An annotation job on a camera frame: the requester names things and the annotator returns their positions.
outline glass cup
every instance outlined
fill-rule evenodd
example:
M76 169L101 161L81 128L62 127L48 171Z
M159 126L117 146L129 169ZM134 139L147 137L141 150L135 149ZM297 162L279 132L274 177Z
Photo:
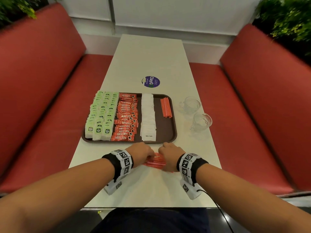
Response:
M179 105L186 114L193 114L201 107L201 101L193 96L189 96L185 101L180 102Z
M208 114L196 113L193 117L191 130L194 132L202 132L212 125L212 118Z

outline person's left hand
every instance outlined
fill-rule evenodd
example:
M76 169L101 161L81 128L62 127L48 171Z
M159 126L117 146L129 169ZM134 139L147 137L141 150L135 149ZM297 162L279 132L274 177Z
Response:
M138 167L146 162L147 158L153 159L155 156L154 151L149 145L146 145L143 142L135 143L130 147L125 149L133 157L134 166L133 168Z

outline tabletop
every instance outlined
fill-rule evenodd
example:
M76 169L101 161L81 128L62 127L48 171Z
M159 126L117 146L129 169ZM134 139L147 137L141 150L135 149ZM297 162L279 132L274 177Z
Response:
M142 79L147 76L158 78L160 85L154 88L144 86ZM179 107L179 103L188 96L199 98L181 40L123 34L100 89L169 96L177 127L174 144L221 168L209 129L203 133L192 133L193 115L185 115ZM128 146L125 143L92 144L80 139L70 167ZM161 145L150 146L157 152ZM114 194L108 196L101 190L85 207L215 207L204 193L190 200L180 186L180 180L180 173L140 166L122 181L122 186Z

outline black cable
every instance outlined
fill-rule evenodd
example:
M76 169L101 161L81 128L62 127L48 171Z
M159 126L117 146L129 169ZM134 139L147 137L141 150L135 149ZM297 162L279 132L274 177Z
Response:
M210 195L209 195L206 191L204 191L204 190L197 190L197 192L199 192L199 191L204 192L205 194L207 194L207 195L210 197ZM224 219L226 220L226 222L227 222L227 224L228 224L228 226L229 226L231 232L234 233L234 231L232 230L232 228L231 228L229 222L227 221L227 219L226 219L224 213L222 212L222 210L220 209L220 207L218 206L218 204L217 204L212 198L211 198L211 200L216 204L217 208L219 209L219 211L221 212L222 216L223 216Z

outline red seat cushion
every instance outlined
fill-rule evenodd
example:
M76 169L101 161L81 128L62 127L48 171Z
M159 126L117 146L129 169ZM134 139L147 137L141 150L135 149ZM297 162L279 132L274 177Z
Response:
M293 182L311 190L311 68L252 25L221 58Z
M218 65L190 63L221 167L273 194L293 192Z
M0 31L0 176L85 46L60 4Z
M112 56L85 55L0 185L11 193L69 167Z

